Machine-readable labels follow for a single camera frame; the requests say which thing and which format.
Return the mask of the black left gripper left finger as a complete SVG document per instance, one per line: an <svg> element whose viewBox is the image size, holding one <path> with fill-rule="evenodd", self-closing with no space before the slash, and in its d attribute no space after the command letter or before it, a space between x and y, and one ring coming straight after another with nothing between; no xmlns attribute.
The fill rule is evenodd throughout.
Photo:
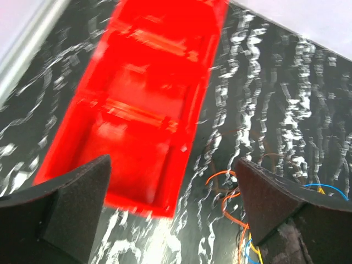
<svg viewBox="0 0 352 264"><path fill-rule="evenodd" d="M103 155L1 197L1 263L88 263L111 176Z"/></svg>

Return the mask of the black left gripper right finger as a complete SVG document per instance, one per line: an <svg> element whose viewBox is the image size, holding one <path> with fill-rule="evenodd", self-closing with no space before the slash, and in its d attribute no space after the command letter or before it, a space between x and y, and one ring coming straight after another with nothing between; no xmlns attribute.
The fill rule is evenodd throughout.
<svg viewBox="0 0 352 264"><path fill-rule="evenodd" d="M252 242L264 263L351 263L351 202L254 162L235 165Z"/></svg>

